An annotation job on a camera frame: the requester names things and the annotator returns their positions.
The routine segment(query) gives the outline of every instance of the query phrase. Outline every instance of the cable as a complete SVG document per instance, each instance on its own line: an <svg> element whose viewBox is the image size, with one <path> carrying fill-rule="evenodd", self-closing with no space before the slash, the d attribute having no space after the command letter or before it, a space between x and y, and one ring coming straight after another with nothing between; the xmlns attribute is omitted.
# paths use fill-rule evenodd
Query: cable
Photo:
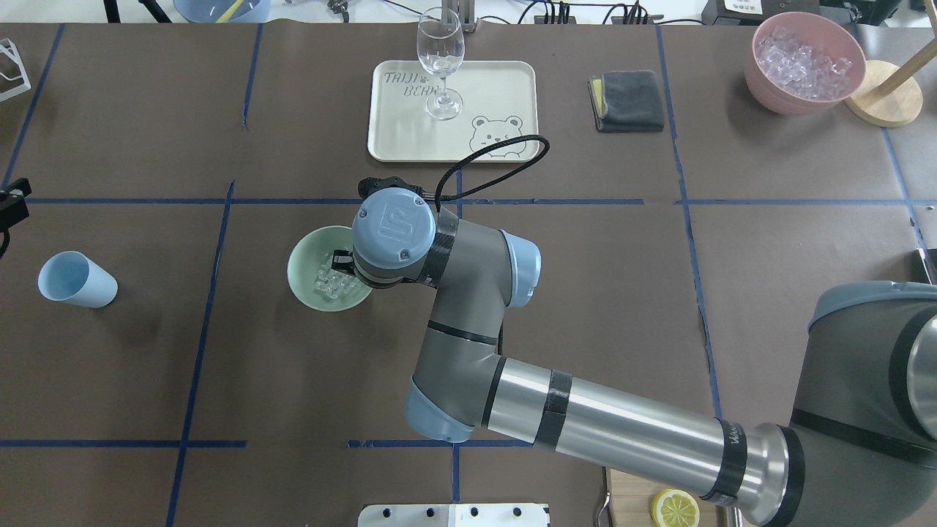
<svg viewBox="0 0 937 527"><path fill-rule="evenodd" d="M391 5L397 6L397 7L399 7L399 8L406 9L407 11L409 11L409 12L411 12L411 13L416 13L416 14L418 14L418 15L423 15L422 12L420 12L420 11L414 9L414 8L408 8L407 6L404 6L403 4L397 4L396 2L392 2L391 0L381 0L381 2L383 2L383 3L385 3L385 4L391 4Z"/></svg>
<svg viewBox="0 0 937 527"><path fill-rule="evenodd" d="M502 19L501 17L496 17L495 15L485 15L485 16L483 16L483 17L479 17L478 20L485 20L485 19L500 20L500 21L502 21L502 22L504 22L504 23L510 24L510 22L508 22L508 21Z"/></svg>
<svg viewBox="0 0 937 527"><path fill-rule="evenodd" d="M703 21L701 21L701 20L696 20L696 19L662 20L662 21L660 21L660 22L654 22L654 23L656 23L657 25L660 25L660 24L662 24L662 23L674 23L674 22L696 22L696 23L700 23L700 24L702 24L702 25L706 25L705 22L703 22Z"/></svg>
<svg viewBox="0 0 937 527"><path fill-rule="evenodd" d="M468 165L475 159L493 150L498 150L502 146L508 146L510 144L517 144L517 143L524 143L527 141L539 141L543 144L543 148L541 149L540 153L534 156L533 159L531 159L530 161L504 174L502 177L499 177L497 179L492 179L491 181L483 185L479 185L478 187L473 188L471 190L466 190L465 192L460 192L452 196L442 195L442 188L446 185L446 181L449 181L449 178L452 177L454 173L462 170L463 167L465 167L466 165ZM511 139L506 139L499 143L489 144L488 146L486 146L485 148L482 148L481 150L472 152L471 154L463 158L461 161L455 163L455 165L450 167L450 169L446 171L445 174L442 175L442 178L440 178L439 184L436 185L436 193L434 194L434 198L433 198L434 201L436 202L436 212L439 212L439 210L442 208L442 202L452 202L452 201L464 198L466 196L469 196L471 194L474 194L475 192L478 192L480 190L485 190L486 188L493 187L494 185L497 185L498 183L504 181L505 179L508 179L509 177L515 175L516 173L526 170L528 167L535 164L537 161L541 160L543 156L546 156L546 153L549 151L550 151L550 142L547 141L544 136L536 135L536 134L529 134L529 135L522 135L519 137L513 137Z"/></svg>
<svg viewBox="0 0 937 527"><path fill-rule="evenodd" d="M616 8L624 8L625 16L628 16L628 6L624 4L615 4L611 9L608 10L607 13L605 13L605 18L602 19L602 25L605 25L605 23L608 22L608 19L612 16L612 11L614 11Z"/></svg>
<svg viewBox="0 0 937 527"><path fill-rule="evenodd" d="M555 10L553 10L551 14L550 8L556 7L556 4L552 0L533 0L532 2L528 4L528 6L524 9L524 11L521 12L521 16L520 18L517 19L517 23L522 23L524 21L524 17L527 16L527 14L530 12L530 9L533 8L537 4L543 4L543 20L545 23L557 23L557 22L568 23L569 17L570 17L570 8L573 6L576 6L578 8L611 8L608 10L608 13L605 15L605 20L603 20L602 23L608 22L608 18L611 16L611 13L613 10L615 10L615 8L624 8L625 23L628 23L628 19L629 19L628 8L629 7L631 7L632 9L636 9L633 13L635 15L634 16L635 23L647 23L647 20L650 19L650 13L647 12L647 9L645 9L644 6L640 5L640 2L635 2L631 6L628 6L626 4L580 4L580 3L568 4L566 2L558 2L558 3L559 3L559 16L557 16L557 12Z"/></svg>
<svg viewBox="0 0 937 527"><path fill-rule="evenodd" d="M9 247L9 229L6 226L0 226L0 229L3 230L3 243L0 244L0 258L3 258L4 253L7 252Z"/></svg>

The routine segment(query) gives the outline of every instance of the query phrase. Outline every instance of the gray towel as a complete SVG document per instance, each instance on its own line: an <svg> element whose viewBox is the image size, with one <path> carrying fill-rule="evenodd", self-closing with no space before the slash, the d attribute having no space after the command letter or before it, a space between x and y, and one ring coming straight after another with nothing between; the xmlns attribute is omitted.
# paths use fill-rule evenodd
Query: gray towel
<svg viewBox="0 0 937 527"><path fill-rule="evenodd" d="M601 93L596 92L600 89L596 81L601 81ZM588 90L600 132L663 130L661 94L653 71L609 71L589 77Z"/></svg>

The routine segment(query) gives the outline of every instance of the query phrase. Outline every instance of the white tray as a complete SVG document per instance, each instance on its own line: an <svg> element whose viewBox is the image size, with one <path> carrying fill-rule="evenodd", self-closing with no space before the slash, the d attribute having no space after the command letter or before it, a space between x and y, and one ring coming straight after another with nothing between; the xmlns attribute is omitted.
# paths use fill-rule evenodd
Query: white tray
<svg viewBox="0 0 937 527"><path fill-rule="evenodd" d="M546 512L549 506L549 504L369 505L358 515L358 527L413 527L415 525L421 527L504 527L505 525L550 527L550 514Z"/></svg>
<svg viewBox="0 0 937 527"><path fill-rule="evenodd" d="M388 60L374 68L367 151L378 161L455 162L497 138L537 133L537 84L520 61L466 61L446 81L462 95L461 114L439 121L426 113L428 94L442 81L415 60ZM539 143L506 146L478 161L522 162Z"/></svg>

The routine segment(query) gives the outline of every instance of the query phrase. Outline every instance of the blue tape line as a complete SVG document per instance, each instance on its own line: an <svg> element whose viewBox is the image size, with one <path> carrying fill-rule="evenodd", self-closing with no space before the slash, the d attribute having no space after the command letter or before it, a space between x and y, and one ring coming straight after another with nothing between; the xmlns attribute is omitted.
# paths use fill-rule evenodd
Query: blue tape line
<svg viewBox="0 0 937 527"><path fill-rule="evenodd" d="M359 198L238 198L236 205L359 205Z"/></svg>
<svg viewBox="0 0 937 527"><path fill-rule="evenodd" d="M901 197L904 198L904 205L908 209L908 215L915 227L915 238L917 246L927 253L927 242L924 241L924 233L921 232L921 223L917 221L914 203L911 201L911 194L908 192L908 185L904 180L904 172L901 171L901 165L898 163L898 156L895 154L895 147L891 143L891 136L888 135L888 128L882 127L882 136L885 138L885 149L888 151L888 157L891 158L891 166L895 169L895 176L898 178L898 186L901 189Z"/></svg>
<svg viewBox="0 0 937 527"><path fill-rule="evenodd" d="M469 439L459 446L462 448L527 448L533 444L519 439Z"/></svg>
<svg viewBox="0 0 937 527"><path fill-rule="evenodd" d="M349 441L348 448L449 448L452 443L432 439L366 439ZM460 448L527 448L531 446L516 439L469 439Z"/></svg>
<svg viewBox="0 0 937 527"><path fill-rule="evenodd" d="M257 57L260 55L260 36L263 34L263 24L257 24L257 37L254 39L254 57L250 59L250 73L247 75L247 90L244 93L244 114L241 116L241 126L247 126L247 109L250 107L250 94L254 91L254 73L257 72Z"/></svg>
<svg viewBox="0 0 937 527"><path fill-rule="evenodd" d="M179 448L179 441L123 439L0 439L0 448ZM247 441L190 441L189 448L247 448Z"/></svg>
<svg viewBox="0 0 937 527"><path fill-rule="evenodd" d="M683 204L683 200L674 204ZM687 200L690 205L904 205L903 200Z"/></svg>
<svg viewBox="0 0 937 527"><path fill-rule="evenodd" d="M459 489L459 448L458 444L453 444L453 503L457 504L462 500L462 492Z"/></svg>
<svg viewBox="0 0 937 527"><path fill-rule="evenodd" d="M452 445L432 439L366 439L348 442L348 448L449 448Z"/></svg>
<svg viewBox="0 0 937 527"><path fill-rule="evenodd" d="M690 203L687 193L687 180L683 173L683 161L677 149L677 119L674 116L674 100L670 93L670 78L667 75L667 57L663 49L663 32L659 25L654 26L657 31L657 49L661 55L661 74L663 76L663 93L667 99L667 117L670 120L670 139L674 144L674 161L677 164L677 173L680 176L680 198L683 207L683 221L687 232L687 243L690 249L690 264L693 269L693 287L696 289L696 307L699 308L700 318L703 321L703 333L706 336L706 359L709 361L709 391L712 394L713 411L717 417L722 417L722 406L719 397L719 385L716 376L716 362L712 354L712 339L709 336L709 319L706 316L706 300L703 297L703 281L700 279L699 260L696 256L696 241L693 238L692 218L690 217Z"/></svg>
<svg viewBox="0 0 937 527"><path fill-rule="evenodd" d="M29 204L98 205L221 205L218 198L29 198Z"/></svg>
<svg viewBox="0 0 937 527"><path fill-rule="evenodd" d="M542 198L496 198L461 200L466 205L643 205L643 199L542 199ZM677 200L675 205L933 205L933 200ZM29 198L29 204L102 204L102 205L223 205L220 198ZM235 198L233 205L358 205L358 198Z"/></svg>
<svg viewBox="0 0 937 527"><path fill-rule="evenodd" d="M247 448L247 441L189 441L186 448Z"/></svg>
<svg viewBox="0 0 937 527"><path fill-rule="evenodd" d="M166 513L166 527L175 523L175 509L179 502L179 487L182 484L182 471L186 467L186 449L179 448L179 457L176 458L176 472L172 479L172 495L170 496L170 509Z"/></svg>
<svg viewBox="0 0 937 527"><path fill-rule="evenodd" d="M643 205L641 199L542 199L542 198L503 198L462 200L466 205Z"/></svg>
<svg viewBox="0 0 937 527"><path fill-rule="evenodd" d="M7 174L3 177L3 187L5 187L13 176L13 167L16 166L16 158L20 156L22 141L26 138L26 130L29 129L29 123L33 120L33 113L36 111L36 105L39 102L39 95L42 94L42 88L46 85L46 78L49 77L49 70L52 68L52 60L55 58L55 52L58 50L58 44L62 40L62 32L65 31L65 25L59 24L59 29L55 33L55 40L52 42L52 48L49 50L49 58L46 59L46 67L42 69L42 76L39 77L39 83L36 84L36 91L33 92L33 100L29 103L29 110L26 111L26 118L22 121L20 128L20 137L16 140L16 146L13 147L13 153L9 157L7 165Z"/></svg>
<svg viewBox="0 0 937 527"><path fill-rule="evenodd" d="M192 429L192 415L195 413L195 398L199 393L199 378L201 376L201 361L205 357L205 343L208 341L208 325L212 318L212 308L215 305L215 291L218 285L218 267L221 264L221 250L225 245L225 233L228 230L228 218L231 214L231 195L234 193L234 182L228 185L228 195L225 197L225 211L221 217L221 228L218 231L218 244L215 248L215 262L212 265L212 279L208 287L208 298L205 300L205 314L201 320L201 336L199 337L199 351L195 356L195 367L192 370L192 385L188 392L186 406L186 421L182 427L182 441L179 444L179 458L176 461L176 473L172 480L172 495L170 496L170 509L166 515L166 527L171 527L175 521L175 509L179 502L179 488L182 485L182 473L186 467L186 449L188 436Z"/></svg>

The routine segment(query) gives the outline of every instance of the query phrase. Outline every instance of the light blue cup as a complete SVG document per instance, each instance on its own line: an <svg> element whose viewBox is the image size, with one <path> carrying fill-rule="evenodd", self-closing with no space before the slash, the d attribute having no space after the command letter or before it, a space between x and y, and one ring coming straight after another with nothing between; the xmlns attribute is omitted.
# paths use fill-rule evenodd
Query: light blue cup
<svg viewBox="0 0 937 527"><path fill-rule="evenodd" d="M184 19L194 23L214 23L234 0L173 0ZM229 23L264 23L270 15L270 0L245 0Z"/></svg>
<svg viewBox="0 0 937 527"><path fill-rule="evenodd" d="M52 256L39 271L38 285L51 301L83 308L103 308L117 295L117 280L75 250Z"/></svg>

